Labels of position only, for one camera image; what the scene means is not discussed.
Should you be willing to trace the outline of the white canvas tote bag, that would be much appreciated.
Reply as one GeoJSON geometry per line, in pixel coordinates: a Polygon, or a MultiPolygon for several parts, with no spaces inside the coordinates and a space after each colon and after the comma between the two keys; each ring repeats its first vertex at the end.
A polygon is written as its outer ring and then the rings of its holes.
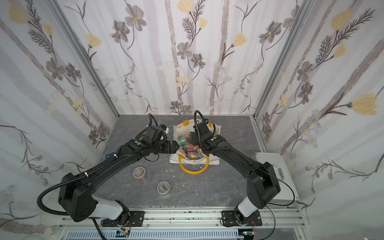
{"type": "MultiPolygon", "coordinates": [[[[178,137],[185,136],[188,142],[189,132],[194,132],[194,120],[186,120],[182,123],[173,126],[174,134],[173,140],[178,144],[178,137]]],[[[187,143],[184,147],[178,147],[176,154],[171,154],[169,162],[171,164],[178,164],[181,170],[190,175],[198,175],[203,173],[209,166],[218,166],[220,164],[220,158],[215,157],[213,154],[205,155],[199,146],[193,146],[187,143]],[[197,160],[189,160],[187,153],[198,153],[197,160]],[[191,171],[185,168],[185,165],[202,165],[203,167],[198,171],[191,171]]]]}

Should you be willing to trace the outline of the red green label seed jar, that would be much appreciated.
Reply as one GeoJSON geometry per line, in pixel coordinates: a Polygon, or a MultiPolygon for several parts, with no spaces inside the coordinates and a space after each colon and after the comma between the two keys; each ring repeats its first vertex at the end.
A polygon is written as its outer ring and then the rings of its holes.
{"type": "Polygon", "coordinates": [[[160,195],[167,195],[170,192],[170,184],[167,181],[160,182],[157,191],[160,195]]]}

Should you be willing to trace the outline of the yellow stripe lid seed jar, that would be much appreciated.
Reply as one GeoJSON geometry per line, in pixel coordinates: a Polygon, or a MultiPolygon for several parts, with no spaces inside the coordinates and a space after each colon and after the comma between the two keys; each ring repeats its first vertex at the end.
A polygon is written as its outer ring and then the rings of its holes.
{"type": "Polygon", "coordinates": [[[187,153],[187,158],[189,160],[197,160],[198,156],[199,156],[198,153],[194,153],[194,152],[187,153]]]}

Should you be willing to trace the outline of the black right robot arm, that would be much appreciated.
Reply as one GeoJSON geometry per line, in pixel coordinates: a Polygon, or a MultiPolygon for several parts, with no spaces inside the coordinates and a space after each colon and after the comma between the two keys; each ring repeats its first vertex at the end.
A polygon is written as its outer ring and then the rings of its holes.
{"type": "Polygon", "coordinates": [[[254,212],[263,209],[281,192],[279,180],[273,165],[248,158],[224,137],[214,135],[208,123],[200,111],[194,112],[195,134],[190,138],[190,143],[199,146],[206,156],[212,154],[224,160],[246,179],[247,195],[234,209],[236,222],[244,225],[254,212]]]}

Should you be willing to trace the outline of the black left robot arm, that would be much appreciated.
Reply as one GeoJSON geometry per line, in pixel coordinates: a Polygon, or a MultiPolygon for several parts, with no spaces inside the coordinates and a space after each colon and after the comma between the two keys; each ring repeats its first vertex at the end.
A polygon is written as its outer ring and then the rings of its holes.
{"type": "Polygon", "coordinates": [[[77,175],[67,174],[61,183],[44,190],[37,198],[38,207],[46,213],[69,216],[74,222],[85,219],[105,219],[117,226],[131,220],[128,207],[121,201],[109,201],[94,197],[94,193],[110,178],[124,168],[154,154],[175,154],[179,149],[177,141],[168,140],[168,128],[159,125],[153,115],[150,122],[133,139],[120,146],[115,153],[98,165],[77,175]],[[58,203],[63,208],[56,211],[43,203],[43,198],[58,189],[58,203]]]}

